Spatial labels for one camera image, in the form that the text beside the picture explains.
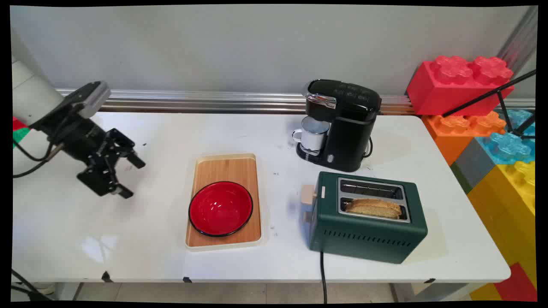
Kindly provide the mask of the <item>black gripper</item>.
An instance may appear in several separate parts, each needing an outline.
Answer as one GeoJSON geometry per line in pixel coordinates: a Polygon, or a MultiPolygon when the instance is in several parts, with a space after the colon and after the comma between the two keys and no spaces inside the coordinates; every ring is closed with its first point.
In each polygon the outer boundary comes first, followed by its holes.
{"type": "Polygon", "coordinates": [[[77,179],[86,187],[99,196],[132,197],[133,191],[118,181],[116,164],[120,158],[126,158],[137,169],[145,167],[145,162],[134,150],[135,143],[115,128],[106,132],[91,119],[82,117],[82,109],[62,107],[30,125],[30,128],[45,133],[49,142],[46,154],[30,156],[30,160],[47,160],[53,146],[63,145],[64,152],[86,164],[86,169],[77,174],[77,179]]]}

